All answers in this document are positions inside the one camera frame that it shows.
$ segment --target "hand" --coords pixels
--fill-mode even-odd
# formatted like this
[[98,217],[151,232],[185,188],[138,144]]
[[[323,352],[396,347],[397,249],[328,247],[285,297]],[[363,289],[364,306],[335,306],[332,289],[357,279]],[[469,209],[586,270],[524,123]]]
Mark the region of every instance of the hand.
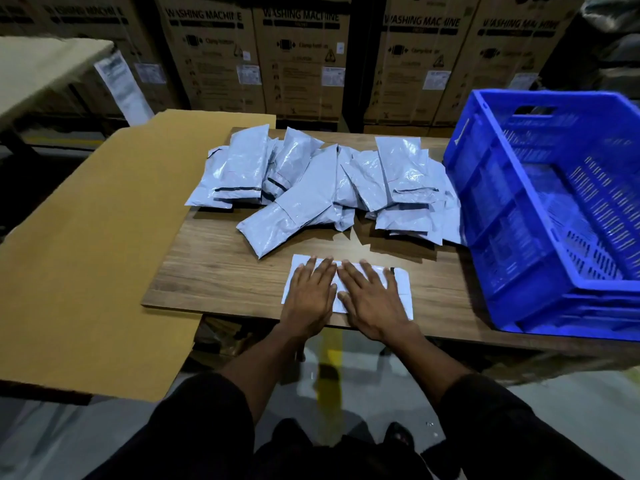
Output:
[[296,268],[291,278],[280,325],[304,342],[320,333],[331,318],[337,286],[331,284],[336,264],[328,257],[314,271],[316,258]]
[[389,268],[384,269],[385,289],[371,265],[364,260],[360,264],[368,279],[349,261],[342,261],[338,276],[349,292],[341,291],[338,298],[347,309],[354,327],[367,338],[389,345],[397,332],[412,326],[398,295],[396,277]]

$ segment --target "crate handle hole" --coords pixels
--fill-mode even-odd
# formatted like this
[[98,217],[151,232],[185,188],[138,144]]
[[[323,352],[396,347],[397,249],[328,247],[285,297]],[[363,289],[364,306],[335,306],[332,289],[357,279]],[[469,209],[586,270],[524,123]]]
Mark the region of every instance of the crate handle hole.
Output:
[[556,109],[555,106],[520,106],[513,114],[516,116],[551,116]]

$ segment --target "crate rim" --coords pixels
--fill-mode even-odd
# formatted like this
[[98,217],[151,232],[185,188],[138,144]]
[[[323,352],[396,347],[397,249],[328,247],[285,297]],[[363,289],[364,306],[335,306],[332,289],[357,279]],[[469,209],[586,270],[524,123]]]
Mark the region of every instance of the crate rim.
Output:
[[[519,177],[520,181],[523,183],[524,190],[527,193],[527,197],[535,202],[533,206],[536,215],[540,218],[543,227],[545,228],[545,232],[549,240],[551,241],[556,254],[562,261],[564,272],[567,274],[569,279],[571,280],[574,287],[593,290],[594,292],[603,292],[603,291],[612,291],[612,292],[640,292],[640,281],[638,280],[588,280],[583,278],[578,274],[575,266],[573,265],[569,255],[566,252],[566,249],[560,242],[560,240],[555,236],[553,229],[553,224],[551,223],[551,219],[549,218],[546,212],[540,212],[540,209],[543,209],[542,202],[540,201],[540,197],[538,197],[538,193],[533,188],[533,185],[527,176],[520,160],[517,158],[515,152],[513,151],[511,144],[507,141],[507,138],[504,136],[504,132],[500,128],[500,124],[498,124],[498,120],[495,119],[489,104],[484,100],[482,94],[489,93],[510,93],[514,95],[522,95],[527,94],[527,97],[534,95],[547,95],[547,96],[555,96],[555,97],[564,97],[564,95],[607,95],[613,96],[617,98],[620,102],[625,104],[629,109],[636,113],[638,117],[638,122],[640,123],[640,109],[638,109],[635,105],[633,105],[626,97],[620,95],[619,93],[613,93],[608,91],[514,91],[510,89],[474,89],[471,91],[470,97],[474,97],[477,103],[480,106],[480,110],[484,113],[491,125],[492,130],[498,136],[498,140],[500,144],[505,149],[507,157],[511,161],[513,168]],[[467,121],[461,125],[461,120],[458,122],[456,129],[451,136],[451,140],[457,145],[460,137],[465,131],[469,118]]]

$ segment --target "person's right hand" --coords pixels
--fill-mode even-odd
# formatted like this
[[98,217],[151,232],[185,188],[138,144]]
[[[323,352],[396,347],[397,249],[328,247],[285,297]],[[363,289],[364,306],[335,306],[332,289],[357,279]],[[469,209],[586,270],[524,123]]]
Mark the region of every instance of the person's right hand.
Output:
[[338,293],[349,314],[351,324],[372,340],[389,345],[392,336],[412,323],[406,316],[404,306],[398,296],[396,277],[384,269],[387,288],[382,286],[380,277],[371,265],[360,261],[367,278],[349,261],[343,260],[338,268],[338,276],[349,291]]

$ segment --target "person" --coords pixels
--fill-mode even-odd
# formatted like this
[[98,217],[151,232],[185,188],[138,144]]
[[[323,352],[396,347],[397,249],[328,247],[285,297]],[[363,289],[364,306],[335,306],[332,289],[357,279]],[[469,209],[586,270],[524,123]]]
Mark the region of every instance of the person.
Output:
[[619,478],[535,416],[531,408],[476,374],[409,321],[393,272],[387,288],[372,267],[316,258],[297,268],[280,322],[268,336],[226,364],[185,380],[148,423],[86,478],[337,479],[430,478],[412,439],[393,425],[379,445],[348,436],[313,446],[294,420],[283,420],[254,454],[254,427],[285,368],[332,314],[336,273],[350,323],[382,342],[404,363],[438,414],[464,474],[474,479]]

